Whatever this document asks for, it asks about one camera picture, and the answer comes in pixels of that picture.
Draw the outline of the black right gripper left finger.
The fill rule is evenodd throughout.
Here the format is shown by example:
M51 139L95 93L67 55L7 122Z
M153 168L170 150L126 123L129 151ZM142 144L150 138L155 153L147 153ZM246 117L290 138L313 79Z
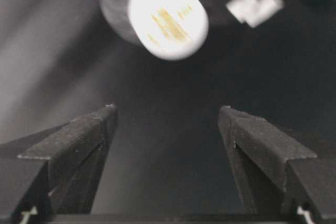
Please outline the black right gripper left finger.
M1 144L1 223L90 213L117 121L109 104Z

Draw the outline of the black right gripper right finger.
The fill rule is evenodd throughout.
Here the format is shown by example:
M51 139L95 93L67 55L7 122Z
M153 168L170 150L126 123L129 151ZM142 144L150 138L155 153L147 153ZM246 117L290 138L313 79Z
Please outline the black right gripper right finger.
M335 219L335 142L223 106L218 128L249 214Z

